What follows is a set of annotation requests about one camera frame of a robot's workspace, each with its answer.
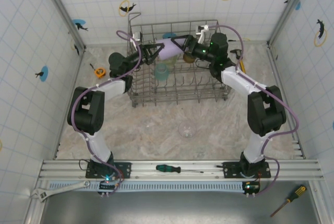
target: metal wire basket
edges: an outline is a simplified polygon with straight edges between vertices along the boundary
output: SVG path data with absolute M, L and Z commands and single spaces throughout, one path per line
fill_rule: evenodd
M 194 20 L 168 23 L 153 23 L 132 25 L 132 20 L 141 13 L 129 14 L 128 32 L 132 35 L 135 32 L 142 33 L 143 44 L 154 44 L 156 40 L 169 32 L 178 36 L 192 34 L 195 36 L 195 26 L 215 25 L 217 20 Z M 206 33 L 204 44 L 209 44 L 211 35 L 217 29 L 211 29 Z M 127 53 L 132 54 L 136 49 L 128 42 Z M 158 81 L 154 76 L 157 64 L 165 63 L 169 70 L 166 81 Z M 133 107 L 138 104 L 144 106 L 148 102 L 157 105 L 158 102 L 171 102 L 185 100 L 219 99 L 226 100 L 231 88 L 213 79 L 208 70 L 208 62 L 194 62 L 188 64 L 183 60 L 183 54 L 177 55 L 169 60 L 156 60 L 152 65 L 142 65 L 132 73 L 133 82 L 128 94 Z

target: purple cable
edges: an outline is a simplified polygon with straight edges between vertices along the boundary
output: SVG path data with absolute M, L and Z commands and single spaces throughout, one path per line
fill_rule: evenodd
M 126 35 L 127 38 L 122 37 L 120 35 L 120 33 Z M 140 51 L 139 44 L 137 43 L 137 41 L 135 41 L 135 39 L 133 37 L 131 37 L 129 34 L 127 34 L 124 31 L 118 30 L 118 31 L 116 31 L 116 34 L 117 34 L 117 36 L 119 36 L 123 40 L 127 40 L 128 41 L 129 38 L 130 38 L 131 40 L 134 41 L 134 43 L 136 45 L 136 48 L 138 50 L 138 53 L 139 53 L 138 62 L 135 65 L 135 67 L 133 69 L 131 69 L 130 71 L 128 71 L 128 72 L 126 72 L 126 73 L 124 73 L 124 74 L 122 74 L 122 75 L 120 75 L 120 76 L 118 76 L 118 77 L 116 77 L 116 78 L 114 78 L 112 80 L 107 80 L 107 81 L 105 81 L 104 83 L 102 83 L 102 84 L 100 84 L 98 86 L 94 86 L 94 87 L 88 88 L 86 91 L 84 91 L 82 94 L 80 94 L 79 97 L 76 99 L 76 101 L 73 104 L 72 111 L 71 111 L 71 123 L 72 123 L 72 127 L 74 128 L 74 130 L 76 132 L 81 133 L 84 136 L 85 139 L 87 138 L 86 133 L 83 132 L 83 131 L 81 131 L 81 130 L 79 130 L 77 128 L 77 126 L 75 125 L 75 121 L 74 121 L 75 108 L 77 107 L 77 105 L 78 105 L 79 101 L 81 100 L 81 98 L 84 97 L 88 92 L 90 92 L 90 91 L 92 91 L 94 89 L 97 89 L 98 87 L 103 87 L 103 86 L 105 86 L 107 84 L 110 84 L 111 82 L 113 82 L 115 80 L 120 80 L 121 78 L 123 78 L 123 77 L 127 76 L 128 74 L 132 73 L 139 66 L 140 61 L 141 61 L 141 51 Z M 118 176 L 120 178 L 120 182 L 119 182 L 119 185 L 117 187 L 115 187 L 115 189 L 110 193 L 110 195 L 114 194 L 116 192 L 116 190 L 119 188 L 119 186 L 120 186 L 120 184 L 122 182 L 122 175 L 121 175 L 120 171 L 117 169 L 117 167 L 115 167 L 115 166 L 113 166 L 111 164 L 108 164 L 108 163 L 104 162 L 103 160 L 101 160 L 96 154 L 94 154 L 93 150 L 91 149 L 91 147 L 89 145 L 89 142 L 86 141 L 86 143 L 87 143 L 87 148 L 88 148 L 89 152 L 93 155 L 94 158 L 96 158 L 99 162 L 101 162 L 102 164 L 104 164 L 104 165 L 112 168 L 113 170 L 115 170 L 117 172 L 117 174 L 118 174 Z
M 239 40 L 240 40 L 240 44 L 241 44 L 241 56 L 239 58 L 239 60 L 237 61 L 237 64 L 235 66 L 235 70 L 236 70 L 236 73 L 241 76 L 243 79 L 245 79 L 247 82 L 251 83 L 253 86 L 255 86 L 257 89 L 261 90 L 262 92 L 264 92 L 266 95 L 272 97 L 273 99 L 275 99 L 278 103 L 280 103 L 283 107 L 285 107 L 288 112 L 292 115 L 292 117 L 294 118 L 295 122 L 296 122 L 296 126 L 293 130 L 290 130 L 290 131 L 286 131 L 286 132 L 281 132 L 281 133 L 274 133 L 274 134 L 271 134 L 268 136 L 268 138 L 266 139 L 265 143 L 263 144 L 262 146 L 262 149 L 261 149 L 261 155 L 263 155 L 263 157 L 265 157 L 266 159 L 269 159 L 269 160 L 274 160 L 276 163 L 277 163 L 277 172 L 276 172 L 276 175 L 275 177 L 273 178 L 272 182 L 264 189 L 262 190 L 261 192 L 257 193 L 256 195 L 261 195 L 263 194 L 264 192 L 268 191 L 269 189 L 271 189 L 273 187 L 273 185 L 275 184 L 277 178 L 278 178 L 278 174 L 280 172 L 280 164 L 278 162 L 277 159 L 275 158 L 272 158 L 272 157 L 268 157 L 268 156 L 265 156 L 264 155 L 264 151 L 265 151 L 265 148 L 266 146 L 268 145 L 269 141 L 271 138 L 273 137 L 276 137 L 276 136 L 279 136 L 279 135 L 284 135 L 284 134 L 292 134 L 294 132 L 297 131 L 297 129 L 299 128 L 299 120 L 298 120 L 298 117 L 297 115 L 292 111 L 292 109 L 287 105 L 285 104 L 282 100 L 280 100 L 278 97 L 276 97 L 275 95 L 273 95 L 271 92 L 267 91 L 266 89 L 262 88 L 261 86 L 257 85 L 255 82 L 253 82 L 251 79 L 249 79 L 246 75 L 243 74 L 243 72 L 240 72 L 240 70 L 238 70 L 238 67 L 239 67 L 239 64 L 240 64 L 240 61 L 243 59 L 244 57 L 244 42 L 240 36 L 240 34 L 238 33 L 237 30 L 235 30 L 234 28 L 232 27 L 229 27 L 229 26 L 225 26 L 225 25 L 215 25 L 215 26 L 209 26 L 209 28 L 216 28 L 216 27 L 224 27 L 224 28 L 228 28 L 230 30 L 232 30 L 233 32 L 235 32 L 235 34 L 238 36 Z

